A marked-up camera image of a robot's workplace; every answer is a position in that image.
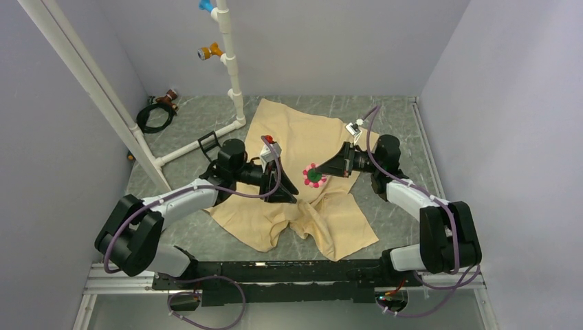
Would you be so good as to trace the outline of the pink flower smiley brooch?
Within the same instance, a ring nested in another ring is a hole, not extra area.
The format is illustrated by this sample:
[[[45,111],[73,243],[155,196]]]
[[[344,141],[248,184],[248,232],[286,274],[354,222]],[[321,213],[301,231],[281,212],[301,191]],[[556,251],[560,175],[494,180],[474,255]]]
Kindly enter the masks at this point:
[[[326,175],[319,173],[316,168],[318,167],[315,163],[310,163],[302,171],[304,185],[310,188],[322,188],[328,181]]]

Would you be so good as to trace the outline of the cream yellow t-shirt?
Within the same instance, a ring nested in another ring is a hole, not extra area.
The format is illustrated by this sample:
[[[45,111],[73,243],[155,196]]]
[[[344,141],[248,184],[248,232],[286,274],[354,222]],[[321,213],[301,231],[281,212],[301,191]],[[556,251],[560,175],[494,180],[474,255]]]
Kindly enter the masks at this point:
[[[324,163],[344,142],[352,141],[341,120],[301,113],[262,99],[245,138],[250,155],[259,154],[263,135],[280,144],[283,170],[299,191],[297,202],[265,203],[257,198],[257,187],[238,184],[237,192],[250,198],[233,195],[208,211],[223,229],[251,248],[268,252],[277,246],[281,232],[290,228],[302,239],[312,237],[321,255],[331,261],[378,242],[350,193],[357,172],[348,178],[328,177],[314,187],[305,183],[308,166]]]

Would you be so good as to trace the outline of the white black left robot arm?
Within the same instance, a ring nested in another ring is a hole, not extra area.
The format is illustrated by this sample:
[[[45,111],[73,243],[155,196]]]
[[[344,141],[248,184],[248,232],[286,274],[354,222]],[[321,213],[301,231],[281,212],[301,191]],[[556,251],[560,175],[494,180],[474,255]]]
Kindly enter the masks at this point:
[[[127,276],[157,272],[187,289],[196,283],[198,261],[181,247],[160,243],[162,232],[170,224],[218,206],[233,195],[251,198],[237,191],[238,183],[258,187],[255,197],[266,203],[296,203],[299,192],[283,170],[280,146],[268,135],[261,139],[259,164],[248,157],[242,140],[229,139],[195,181],[154,197],[121,198],[94,243],[104,256],[105,272]]]

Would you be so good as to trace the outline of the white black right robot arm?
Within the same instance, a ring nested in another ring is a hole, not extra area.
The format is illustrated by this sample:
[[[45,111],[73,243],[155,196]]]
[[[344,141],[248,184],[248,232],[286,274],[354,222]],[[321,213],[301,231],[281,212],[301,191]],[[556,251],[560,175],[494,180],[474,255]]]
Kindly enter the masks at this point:
[[[440,199],[416,185],[402,172],[400,157],[400,141],[382,135],[372,151],[345,142],[336,155],[314,169],[329,177],[368,173],[375,194],[418,221],[418,244],[382,252],[378,269],[382,282],[396,285],[411,271],[437,274],[478,265],[482,252],[469,205]]]

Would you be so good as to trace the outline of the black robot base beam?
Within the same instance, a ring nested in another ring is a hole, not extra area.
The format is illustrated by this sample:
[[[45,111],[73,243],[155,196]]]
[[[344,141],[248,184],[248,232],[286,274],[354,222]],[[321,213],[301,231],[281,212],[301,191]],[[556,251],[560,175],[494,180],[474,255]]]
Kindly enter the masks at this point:
[[[201,261],[195,273],[180,280],[160,274],[156,291],[201,293],[204,307],[239,303],[350,300],[374,303],[378,295],[419,288],[411,271],[392,272],[379,259],[333,261]]]

